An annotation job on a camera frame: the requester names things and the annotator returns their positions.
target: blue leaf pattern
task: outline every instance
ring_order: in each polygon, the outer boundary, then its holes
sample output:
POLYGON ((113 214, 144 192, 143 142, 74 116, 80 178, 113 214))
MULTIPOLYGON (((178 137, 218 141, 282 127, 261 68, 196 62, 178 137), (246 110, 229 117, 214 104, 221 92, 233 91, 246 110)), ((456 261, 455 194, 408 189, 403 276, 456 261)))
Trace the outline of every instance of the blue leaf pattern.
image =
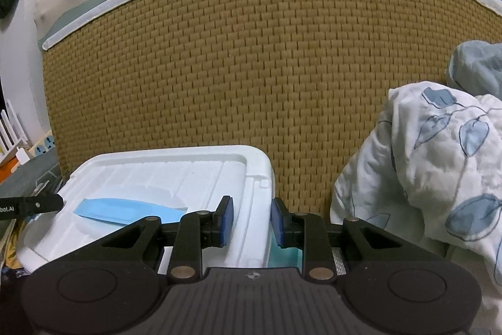
POLYGON ((450 119, 451 114, 433 115, 429 117, 420 128, 417 141, 415 142, 415 149, 423 143, 430 141, 442 130, 444 130, 448 124, 450 124, 450 119))
POLYGON ((371 223, 372 225, 379 227, 380 229, 385 229, 387 227, 388 221, 391 218, 391 215, 388 213, 380 213, 376 216, 372 216, 366 221, 371 223))
POLYGON ((446 218, 446 231, 463 241, 477 241, 488 236, 500 220, 502 200, 484 193, 458 205, 446 218))
POLYGON ((446 89, 433 90, 427 87, 422 91, 422 95, 429 104, 436 108, 446 108, 457 103, 457 99, 446 89))
POLYGON ((460 127, 458 136, 466 157, 472 157, 478 152, 488 137, 489 131, 490 126, 478 118, 471 119, 460 127))
POLYGON ((495 259, 495 269, 494 269, 494 280, 496 285, 502 286, 502 240, 499 243, 499 248, 497 250, 497 256, 495 259))

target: container lid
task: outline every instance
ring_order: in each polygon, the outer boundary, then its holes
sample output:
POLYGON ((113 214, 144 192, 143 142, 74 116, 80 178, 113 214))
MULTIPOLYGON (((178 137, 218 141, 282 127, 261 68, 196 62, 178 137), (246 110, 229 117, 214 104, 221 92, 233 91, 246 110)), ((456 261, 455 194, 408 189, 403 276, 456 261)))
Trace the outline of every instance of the container lid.
MULTIPOLYGON (((99 155, 81 165, 61 189, 65 206, 60 212, 41 214, 28 224, 17 257, 33 272, 121 228, 75 215, 86 198, 140 200, 194 212, 215 211, 229 195, 234 203, 230 244, 204 249, 203 267, 266 267, 274 188, 267 155, 245 145, 99 155)), ((171 249, 165 249, 160 273, 167 270, 171 249)))

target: metal screw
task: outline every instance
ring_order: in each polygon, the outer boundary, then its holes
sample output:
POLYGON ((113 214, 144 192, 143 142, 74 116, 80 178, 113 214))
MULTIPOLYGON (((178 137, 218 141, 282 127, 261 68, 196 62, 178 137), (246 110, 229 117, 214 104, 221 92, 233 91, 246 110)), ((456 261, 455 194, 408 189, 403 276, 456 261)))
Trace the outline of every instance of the metal screw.
POLYGON ((326 267, 316 267, 309 271, 309 275, 314 280, 329 280, 330 278, 333 278, 335 273, 326 267))
POLYGON ((187 279, 195 275, 195 270, 190 266, 178 266, 171 270, 171 275, 176 278, 187 279))

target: woven headboard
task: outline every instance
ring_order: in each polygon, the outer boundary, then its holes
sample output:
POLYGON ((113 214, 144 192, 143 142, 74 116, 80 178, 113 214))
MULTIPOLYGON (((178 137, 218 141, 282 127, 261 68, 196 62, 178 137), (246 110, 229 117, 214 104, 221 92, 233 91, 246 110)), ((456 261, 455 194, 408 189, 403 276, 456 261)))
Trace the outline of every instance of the woven headboard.
POLYGON ((502 41, 475 0, 132 0, 44 55, 63 173, 102 153, 247 144, 290 209, 326 214, 388 89, 443 82, 471 39, 502 41))

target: blue finger pad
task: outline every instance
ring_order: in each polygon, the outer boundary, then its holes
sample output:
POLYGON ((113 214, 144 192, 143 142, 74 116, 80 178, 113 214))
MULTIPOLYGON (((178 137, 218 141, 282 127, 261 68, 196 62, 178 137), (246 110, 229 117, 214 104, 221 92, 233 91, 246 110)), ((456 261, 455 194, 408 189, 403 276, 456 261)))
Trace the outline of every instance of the blue finger pad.
POLYGON ((272 207, 270 209, 270 223, 272 224, 272 230, 274 231, 275 242, 279 247, 284 244, 284 226, 282 217, 280 216, 279 207, 275 200, 272 201, 272 207))
POLYGON ((158 216, 162 223, 180 221, 185 210, 155 205, 129 199, 84 199, 73 211, 74 214, 87 219, 128 225, 147 216, 158 216))
POLYGON ((233 225, 233 200, 230 199, 230 201, 227 204, 227 208, 225 209, 225 212, 223 214, 222 232, 221 232, 223 246, 228 245, 228 243, 230 242, 232 225, 233 225))

